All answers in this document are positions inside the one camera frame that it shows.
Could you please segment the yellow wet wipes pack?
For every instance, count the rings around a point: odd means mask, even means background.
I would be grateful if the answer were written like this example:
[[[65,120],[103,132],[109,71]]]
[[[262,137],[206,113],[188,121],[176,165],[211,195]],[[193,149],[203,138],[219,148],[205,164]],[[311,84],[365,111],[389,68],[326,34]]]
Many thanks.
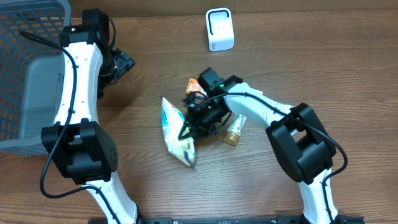
[[[195,146],[193,138],[179,140],[178,136],[185,117],[182,112],[176,108],[165,97],[160,97],[162,100],[162,131],[164,135],[165,145],[169,153],[174,155],[177,159],[191,168],[195,168]]]

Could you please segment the small orange snack packet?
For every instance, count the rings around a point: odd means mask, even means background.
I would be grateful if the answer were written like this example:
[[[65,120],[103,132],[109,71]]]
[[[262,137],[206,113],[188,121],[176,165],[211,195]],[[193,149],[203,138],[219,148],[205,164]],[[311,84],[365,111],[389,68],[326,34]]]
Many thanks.
[[[197,98],[206,98],[207,94],[205,90],[198,83],[198,80],[190,78],[186,88],[186,94],[189,95],[191,92],[195,94]]]

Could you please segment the white Pantene conditioner tube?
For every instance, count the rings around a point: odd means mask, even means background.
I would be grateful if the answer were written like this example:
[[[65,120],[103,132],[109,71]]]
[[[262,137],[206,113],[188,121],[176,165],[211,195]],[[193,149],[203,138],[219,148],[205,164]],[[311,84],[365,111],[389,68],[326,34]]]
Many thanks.
[[[247,117],[241,114],[234,114],[233,122],[229,126],[224,136],[224,142],[226,144],[236,146],[241,136],[241,131],[247,120]]]

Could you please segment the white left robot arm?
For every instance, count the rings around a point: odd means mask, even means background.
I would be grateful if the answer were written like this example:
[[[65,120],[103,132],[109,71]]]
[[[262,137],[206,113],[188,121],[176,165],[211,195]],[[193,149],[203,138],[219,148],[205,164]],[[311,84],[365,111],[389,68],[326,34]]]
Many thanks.
[[[65,61],[62,98],[54,124],[41,130],[49,158],[39,186],[44,196],[54,197],[44,189],[45,175],[53,162],[64,178],[78,186],[58,194],[58,198],[86,190],[104,212],[105,223],[144,223],[116,172],[116,144],[98,121],[97,100],[103,89],[135,64],[113,47],[115,39],[109,33],[115,30],[113,21],[99,9],[84,10],[80,25],[62,30],[58,46]]]

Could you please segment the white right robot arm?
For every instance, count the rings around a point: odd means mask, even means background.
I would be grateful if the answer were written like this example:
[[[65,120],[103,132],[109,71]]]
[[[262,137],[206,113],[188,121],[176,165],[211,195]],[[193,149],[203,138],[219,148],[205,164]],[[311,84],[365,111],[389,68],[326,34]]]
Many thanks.
[[[240,114],[266,130],[282,170],[298,183],[307,223],[335,223],[338,211],[330,189],[336,147],[314,110],[307,104],[285,105],[267,98],[237,76],[221,78],[212,68],[198,77],[207,97],[201,103],[190,94],[188,114],[178,139],[202,139],[217,134],[223,117]]]

